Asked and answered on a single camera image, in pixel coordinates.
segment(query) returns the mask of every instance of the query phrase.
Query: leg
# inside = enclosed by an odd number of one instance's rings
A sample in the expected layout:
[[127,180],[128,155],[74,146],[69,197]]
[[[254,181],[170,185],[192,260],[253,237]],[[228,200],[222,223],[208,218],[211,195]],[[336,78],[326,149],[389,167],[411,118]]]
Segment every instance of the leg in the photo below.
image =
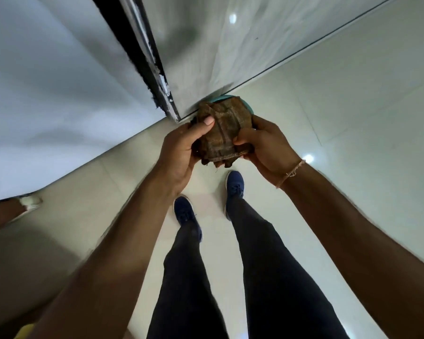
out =
[[[188,201],[180,202],[191,209],[187,206]],[[193,211],[189,213],[179,219],[179,212],[176,212],[181,228],[165,258],[162,288],[152,315],[148,339],[228,338],[199,252],[201,229]]]
[[[237,174],[227,180],[226,213],[242,256],[250,339],[286,331],[292,338],[348,338],[333,306],[272,224],[243,199],[243,179]],[[241,187],[235,186],[238,177]]]

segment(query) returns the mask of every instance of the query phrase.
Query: teal bowl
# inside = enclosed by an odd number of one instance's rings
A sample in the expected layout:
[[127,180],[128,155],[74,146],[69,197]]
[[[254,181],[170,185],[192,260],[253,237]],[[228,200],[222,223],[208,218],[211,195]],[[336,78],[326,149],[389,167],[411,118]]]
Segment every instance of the teal bowl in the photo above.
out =
[[[221,96],[217,96],[217,97],[211,98],[211,99],[210,99],[210,100],[208,100],[208,101],[209,101],[209,102],[218,102],[218,101],[226,100],[227,98],[231,98],[231,97],[234,97],[234,95],[221,95]],[[249,106],[249,104],[248,104],[248,103],[246,103],[246,102],[245,102],[245,100],[243,100],[242,98],[241,98],[241,100],[242,100],[243,104],[245,105],[245,107],[247,107],[247,109],[249,110],[249,112],[250,112],[251,114],[254,114],[253,108],[251,108],[251,107]]]

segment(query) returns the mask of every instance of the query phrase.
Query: person's right hand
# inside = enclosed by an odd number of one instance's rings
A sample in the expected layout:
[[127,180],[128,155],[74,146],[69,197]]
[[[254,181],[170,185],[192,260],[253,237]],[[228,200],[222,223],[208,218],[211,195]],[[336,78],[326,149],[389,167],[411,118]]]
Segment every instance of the person's right hand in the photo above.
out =
[[242,128],[234,139],[234,145],[251,143],[254,152],[244,156],[273,185],[291,172],[302,160],[290,147],[283,132],[274,123],[252,116],[253,128]]

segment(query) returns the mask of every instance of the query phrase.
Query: hand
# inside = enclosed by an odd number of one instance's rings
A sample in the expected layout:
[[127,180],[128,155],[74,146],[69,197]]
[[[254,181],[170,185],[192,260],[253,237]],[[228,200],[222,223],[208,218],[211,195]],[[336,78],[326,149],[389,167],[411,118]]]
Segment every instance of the hand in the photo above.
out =
[[277,185],[301,159],[277,125],[256,115],[253,115],[252,120],[256,129],[242,128],[234,144],[251,143],[254,152],[244,158],[250,160],[267,181]]
[[164,180],[164,185],[171,188],[174,196],[183,191],[187,185],[194,165],[200,158],[192,155],[192,144],[195,140],[209,132],[215,123],[213,117],[204,122],[179,126],[165,136],[160,157],[153,172],[157,178]]

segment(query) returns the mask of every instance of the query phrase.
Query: tiled floor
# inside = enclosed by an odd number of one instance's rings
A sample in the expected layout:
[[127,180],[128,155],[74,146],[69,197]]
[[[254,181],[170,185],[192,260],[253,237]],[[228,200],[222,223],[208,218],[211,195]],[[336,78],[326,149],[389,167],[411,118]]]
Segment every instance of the tiled floor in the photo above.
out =
[[[300,155],[313,155],[313,166],[424,260],[424,40],[405,30],[415,26],[424,39],[424,0],[398,0],[236,94],[276,122]],[[355,47],[368,39],[370,46]],[[407,43],[415,45],[413,52]],[[381,71],[387,65],[378,62],[389,62],[389,68]],[[96,246],[174,127],[162,120],[41,190],[45,203],[39,210],[0,229],[0,243],[12,243],[0,244],[0,321],[59,288]],[[273,223],[351,338],[385,338],[291,201],[251,163],[239,159],[234,168],[245,178],[245,198]],[[241,339],[246,337],[242,264],[223,215],[226,172],[198,165],[184,193],[203,228],[201,253],[230,338]],[[146,336],[177,228],[169,211],[129,324],[137,338]],[[31,245],[23,243],[24,235]],[[10,258],[16,252],[19,264]],[[3,272],[10,261],[12,269]],[[26,264],[30,276],[22,269]]]

